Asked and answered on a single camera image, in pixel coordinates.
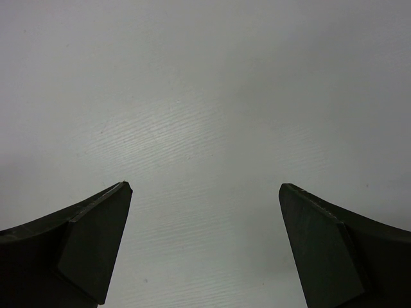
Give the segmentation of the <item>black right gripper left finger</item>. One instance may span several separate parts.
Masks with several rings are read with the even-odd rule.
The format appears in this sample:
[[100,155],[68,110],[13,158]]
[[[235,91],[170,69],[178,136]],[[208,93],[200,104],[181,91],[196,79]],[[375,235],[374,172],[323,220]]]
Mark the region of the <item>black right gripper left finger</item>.
[[84,201],[1,231],[1,307],[98,307],[132,199],[119,182]]

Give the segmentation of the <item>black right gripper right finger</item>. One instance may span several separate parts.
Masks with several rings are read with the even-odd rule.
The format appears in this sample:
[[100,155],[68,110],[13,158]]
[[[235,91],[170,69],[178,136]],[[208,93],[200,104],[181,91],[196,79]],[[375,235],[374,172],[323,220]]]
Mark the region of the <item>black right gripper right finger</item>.
[[410,307],[410,232],[282,184],[279,203],[308,307]]

